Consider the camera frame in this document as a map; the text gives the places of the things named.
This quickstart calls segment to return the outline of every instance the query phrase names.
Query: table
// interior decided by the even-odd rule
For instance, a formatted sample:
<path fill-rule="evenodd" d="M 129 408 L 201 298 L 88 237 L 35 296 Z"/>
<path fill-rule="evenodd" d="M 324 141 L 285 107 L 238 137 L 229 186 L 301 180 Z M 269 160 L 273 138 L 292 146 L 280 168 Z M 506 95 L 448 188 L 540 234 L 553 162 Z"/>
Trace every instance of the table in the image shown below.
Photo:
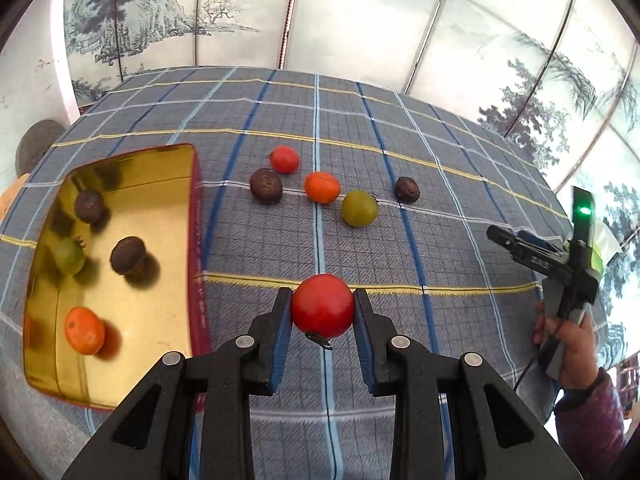
<path fill-rule="evenodd" d="M 278 286 L 330 272 L 366 286 L 374 309 L 399 333 L 450 356 L 477 351 L 508 383 L 533 356 L 535 276 L 485 231 L 508 225 L 560 242 L 571 225 L 517 146 L 446 110 L 346 80 L 230 67 L 147 72 L 106 95 L 58 140 L 1 227 L 0 413 L 45 478 L 62 475 L 108 414 L 43 396 L 25 382 L 22 309 L 33 243 L 69 170 L 176 142 L 193 144 L 202 165 L 214 348 L 269 310 Z M 248 179 L 280 144 L 297 150 L 302 166 L 283 176 L 279 204 L 261 205 Z M 340 199 L 309 202 L 301 190 L 311 171 L 334 174 L 343 193 L 372 192 L 377 220 L 353 229 L 340 218 Z M 411 206 L 393 194 L 403 175 L 421 189 Z M 388 474 L 394 401 L 367 393 L 353 333 L 333 345 L 324 351 L 294 330 L 278 393 L 252 399 L 257 478 Z M 519 393 L 546 420 L 551 382 L 534 369 Z"/>

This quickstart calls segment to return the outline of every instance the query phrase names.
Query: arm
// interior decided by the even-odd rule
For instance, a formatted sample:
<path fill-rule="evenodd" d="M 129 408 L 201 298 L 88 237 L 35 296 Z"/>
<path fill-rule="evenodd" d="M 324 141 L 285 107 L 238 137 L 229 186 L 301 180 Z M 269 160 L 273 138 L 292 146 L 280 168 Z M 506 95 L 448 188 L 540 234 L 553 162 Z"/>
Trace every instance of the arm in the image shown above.
<path fill-rule="evenodd" d="M 533 342 L 542 341 L 543 330 L 566 345 L 560 385 L 564 397 L 556 405 L 558 443 L 585 480 L 601 480 L 625 447 L 622 407 L 610 377 L 596 364 L 593 320 L 582 325 L 544 319 L 543 306 Z"/>

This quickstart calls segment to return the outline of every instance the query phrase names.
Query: tray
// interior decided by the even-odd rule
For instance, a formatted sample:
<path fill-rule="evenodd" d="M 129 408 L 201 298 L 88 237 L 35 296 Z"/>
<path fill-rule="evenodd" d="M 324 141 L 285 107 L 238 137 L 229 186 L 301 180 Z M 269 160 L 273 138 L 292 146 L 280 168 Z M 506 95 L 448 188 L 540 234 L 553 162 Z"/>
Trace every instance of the tray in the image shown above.
<path fill-rule="evenodd" d="M 79 191 L 96 189 L 110 213 L 97 226 L 74 215 Z M 38 239 L 24 311 L 24 373 L 43 393 L 112 409 L 167 351 L 211 351 L 200 263 L 202 179 L 195 148 L 176 144 L 106 158 L 69 173 Z M 116 243 L 142 238 L 148 272 L 132 282 L 111 269 Z M 58 272 L 53 250 L 81 237 L 87 262 L 75 276 Z M 106 325 L 104 347 L 81 356 L 64 335 L 74 306 Z"/>

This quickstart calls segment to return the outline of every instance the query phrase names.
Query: human hand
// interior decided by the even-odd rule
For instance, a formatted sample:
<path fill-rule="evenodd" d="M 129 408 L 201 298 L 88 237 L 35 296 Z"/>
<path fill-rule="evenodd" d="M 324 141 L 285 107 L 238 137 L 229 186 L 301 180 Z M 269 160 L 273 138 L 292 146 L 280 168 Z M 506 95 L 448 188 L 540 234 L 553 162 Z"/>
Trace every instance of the human hand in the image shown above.
<path fill-rule="evenodd" d="M 534 325 L 533 344 L 542 343 L 546 332 L 555 335 L 566 345 L 564 361 L 560 372 L 560 385 L 569 390 L 585 390 L 598 377 L 596 364 L 596 336 L 593 332 L 593 319 L 585 314 L 581 325 L 556 318 L 545 319 L 545 307 L 542 302 L 536 305 L 539 311 Z"/>

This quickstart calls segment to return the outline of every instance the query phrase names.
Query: green tomato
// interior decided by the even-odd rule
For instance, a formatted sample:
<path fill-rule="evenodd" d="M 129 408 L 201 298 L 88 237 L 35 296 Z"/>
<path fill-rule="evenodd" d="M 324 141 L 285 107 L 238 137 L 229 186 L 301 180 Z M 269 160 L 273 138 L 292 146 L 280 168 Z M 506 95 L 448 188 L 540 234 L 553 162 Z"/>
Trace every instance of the green tomato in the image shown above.
<path fill-rule="evenodd" d="M 366 191 L 351 191 L 342 201 L 342 218 L 352 227 L 365 227 L 378 216 L 378 202 Z"/>
<path fill-rule="evenodd" d="M 73 276 L 84 267 L 84 251 L 80 238 L 64 238 L 56 247 L 54 253 L 56 267 L 62 274 Z"/>

